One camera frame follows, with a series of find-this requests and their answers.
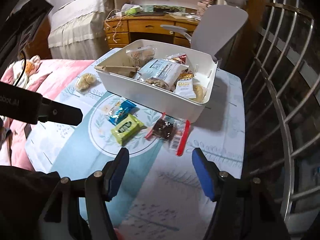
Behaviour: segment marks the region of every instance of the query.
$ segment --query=blue gripper pad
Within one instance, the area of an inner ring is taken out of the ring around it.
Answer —
[[[208,172],[207,168],[209,169],[209,162],[205,158],[204,154],[200,150],[200,148],[195,148],[192,151],[192,164],[196,170],[198,179],[200,181],[202,190],[204,194],[210,198],[211,201],[214,199],[214,185],[211,179],[210,173]]]

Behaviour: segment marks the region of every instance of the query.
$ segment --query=light blue tablecloth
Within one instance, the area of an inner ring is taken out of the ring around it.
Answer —
[[[83,73],[118,49],[105,54]],[[61,177],[85,178],[114,159],[120,146],[110,133],[113,127],[103,114],[119,96],[102,84],[87,94],[70,83],[56,101],[81,108],[84,119],[77,127],[39,123],[26,143],[26,152],[38,171],[58,171]],[[152,126],[161,115],[138,105],[137,117]],[[241,176],[244,154],[244,103],[240,79],[218,69],[210,101],[192,124],[181,157],[170,153],[161,140],[147,141],[142,130],[126,145],[130,161],[118,195],[107,203],[114,226],[126,239],[202,239],[215,203],[204,196],[191,162],[200,147],[208,160],[234,177]],[[81,214],[86,218],[84,200]]]

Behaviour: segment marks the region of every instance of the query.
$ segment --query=black cable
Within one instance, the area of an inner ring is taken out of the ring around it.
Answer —
[[[24,65],[23,65],[23,70],[22,70],[22,72],[21,72],[18,80],[16,81],[16,83],[15,83],[15,85],[14,85],[15,87],[18,85],[20,79],[22,78],[22,75],[23,75],[24,71],[26,70],[26,65],[27,65],[27,57],[26,57],[26,54],[24,53],[23,50],[21,51],[21,53],[22,53],[22,55],[23,55]]]

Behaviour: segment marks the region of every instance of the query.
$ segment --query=green snack package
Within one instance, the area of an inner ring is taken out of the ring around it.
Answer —
[[[128,114],[126,118],[111,129],[111,133],[116,138],[118,144],[124,145],[124,143],[139,132],[143,126],[144,124],[135,116]]]

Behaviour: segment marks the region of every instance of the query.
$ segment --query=table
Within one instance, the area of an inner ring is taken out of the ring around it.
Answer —
[[[123,48],[129,43],[141,39],[161,41],[190,48],[189,41],[183,35],[165,30],[160,25],[180,26],[186,28],[187,32],[192,35],[199,23],[196,20],[187,20],[186,18],[182,19],[182,17],[171,15],[126,16],[120,23],[119,21],[120,18],[118,17],[104,23],[106,40],[111,49]]]
[[[89,66],[93,68],[118,49],[113,49]],[[77,127],[39,123],[30,133],[26,152],[38,171],[58,171],[61,177],[85,178],[101,170],[120,149],[110,135],[112,125],[103,108],[119,98],[100,84],[81,95],[70,83],[56,101],[81,108],[84,118]],[[152,125],[160,113],[138,105],[137,117]],[[208,102],[192,124],[184,153],[170,153],[163,141],[144,140],[139,132],[126,147],[130,161],[118,195],[107,203],[109,215],[126,239],[202,239],[215,203],[201,189],[191,162],[191,153],[200,147],[208,160],[234,177],[241,176],[244,154],[244,104],[240,79],[217,70]],[[80,200],[86,219],[85,200]]]

